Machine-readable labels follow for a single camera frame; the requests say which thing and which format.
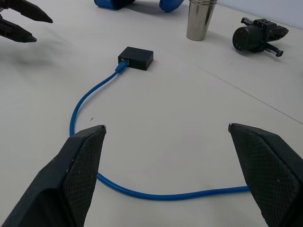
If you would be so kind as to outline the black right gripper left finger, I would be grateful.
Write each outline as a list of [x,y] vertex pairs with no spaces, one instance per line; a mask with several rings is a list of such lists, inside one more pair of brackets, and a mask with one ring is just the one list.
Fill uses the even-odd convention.
[[43,167],[3,223],[4,227],[82,227],[90,208],[106,127],[70,136]]

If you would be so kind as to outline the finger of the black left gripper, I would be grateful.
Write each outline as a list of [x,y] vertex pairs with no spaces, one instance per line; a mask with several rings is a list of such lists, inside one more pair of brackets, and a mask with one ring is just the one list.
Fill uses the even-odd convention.
[[12,9],[34,21],[53,23],[53,20],[37,5],[27,0],[1,0],[1,9]]
[[34,43],[37,41],[30,32],[14,23],[4,20],[2,16],[0,16],[0,35],[19,43]]

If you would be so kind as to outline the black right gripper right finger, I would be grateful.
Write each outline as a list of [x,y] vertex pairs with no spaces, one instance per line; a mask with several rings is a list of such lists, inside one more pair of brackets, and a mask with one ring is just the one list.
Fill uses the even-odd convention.
[[243,124],[228,128],[246,184],[270,227],[303,225],[303,160],[278,135]]

